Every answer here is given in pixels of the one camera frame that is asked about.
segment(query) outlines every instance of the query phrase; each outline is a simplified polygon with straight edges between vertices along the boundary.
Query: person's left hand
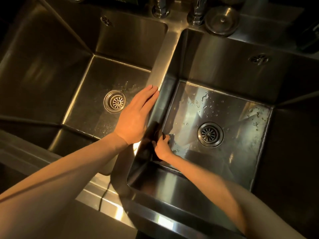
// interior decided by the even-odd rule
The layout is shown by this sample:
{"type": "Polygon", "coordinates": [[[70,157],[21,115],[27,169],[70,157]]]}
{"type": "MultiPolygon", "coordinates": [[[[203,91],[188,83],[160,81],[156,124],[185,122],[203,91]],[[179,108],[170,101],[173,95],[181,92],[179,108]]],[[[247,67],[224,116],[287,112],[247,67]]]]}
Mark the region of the person's left hand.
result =
{"type": "Polygon", "coordinates": [[[147,115],[160,93],[157,89],[157,86],[147,86],[138,92],[131,103],[123,109],[114,133],[124,139],[127,144],[133,144],[142,139],[146,131],[147,115]]]}

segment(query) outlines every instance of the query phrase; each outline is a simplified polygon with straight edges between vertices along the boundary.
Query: forearm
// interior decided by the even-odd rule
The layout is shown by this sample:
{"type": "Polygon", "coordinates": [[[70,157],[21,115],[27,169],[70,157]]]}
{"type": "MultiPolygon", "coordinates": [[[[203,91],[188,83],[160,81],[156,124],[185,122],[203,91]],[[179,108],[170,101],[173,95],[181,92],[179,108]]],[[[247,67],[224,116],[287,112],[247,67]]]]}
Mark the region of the forearm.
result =
{"type": "Polygon", "coordinates": [[[125,149],[116,134],[32,174],[0,195],[0,238],[25,238],[74,199],[98,169],[125,149]]]}
{"type": "Polygon", "coordinates": [[[252,193],[179,156],[166,160],[222,209],[247,238],[304,238],[252,193]]]}

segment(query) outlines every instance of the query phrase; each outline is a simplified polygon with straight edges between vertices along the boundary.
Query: person's right arm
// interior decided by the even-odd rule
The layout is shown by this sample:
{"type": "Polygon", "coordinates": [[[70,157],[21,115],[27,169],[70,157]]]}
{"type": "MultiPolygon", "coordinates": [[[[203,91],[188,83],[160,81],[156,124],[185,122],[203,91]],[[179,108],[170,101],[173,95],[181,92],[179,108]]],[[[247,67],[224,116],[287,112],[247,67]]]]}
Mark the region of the person's right arm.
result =
{"type": "Polygon", "coordinates": [[[196,187],[222,209],[248,239],[304,238],[260,199],[238,184],[174,155],[169,136],[153,142],[157,156],[177,168],[196,187]]]}

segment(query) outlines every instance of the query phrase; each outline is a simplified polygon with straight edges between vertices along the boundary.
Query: metal lid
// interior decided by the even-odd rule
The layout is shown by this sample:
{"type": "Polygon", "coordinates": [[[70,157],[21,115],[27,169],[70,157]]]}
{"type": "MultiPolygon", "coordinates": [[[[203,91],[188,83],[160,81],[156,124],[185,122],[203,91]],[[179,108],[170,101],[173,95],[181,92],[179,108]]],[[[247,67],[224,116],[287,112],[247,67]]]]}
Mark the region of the metal lid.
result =
{"type": "Polygon", "coordinates": [[[209,32],[229,36],[239,23],[239,13],[232,7],[220,6],[210,9],[205,15],[205,26],[209,32]]]}

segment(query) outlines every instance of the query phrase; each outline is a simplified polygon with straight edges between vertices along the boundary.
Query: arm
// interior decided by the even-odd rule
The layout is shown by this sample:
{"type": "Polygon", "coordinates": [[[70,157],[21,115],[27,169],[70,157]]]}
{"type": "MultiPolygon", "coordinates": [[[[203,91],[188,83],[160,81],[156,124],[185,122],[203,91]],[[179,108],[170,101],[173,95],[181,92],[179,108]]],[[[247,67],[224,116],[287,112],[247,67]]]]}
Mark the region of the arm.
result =
{"type": "Polygon", "coordinates": [[[157,87],[146,87],[122,111],[113,133],[55,161],[2,193],[0,238],[26,238],[75,199],[103,165],[129,144],[139,142],[158,95],[157,87]]]}
{"type": "Polygon", "coordinates": [[[196,187],[222,209],[249,239],[304,238],[252,193],[238,184],[225,181],[181,157],[168,146],[169,136],[153,142],[157,156],[177,168],[196,187]]]}

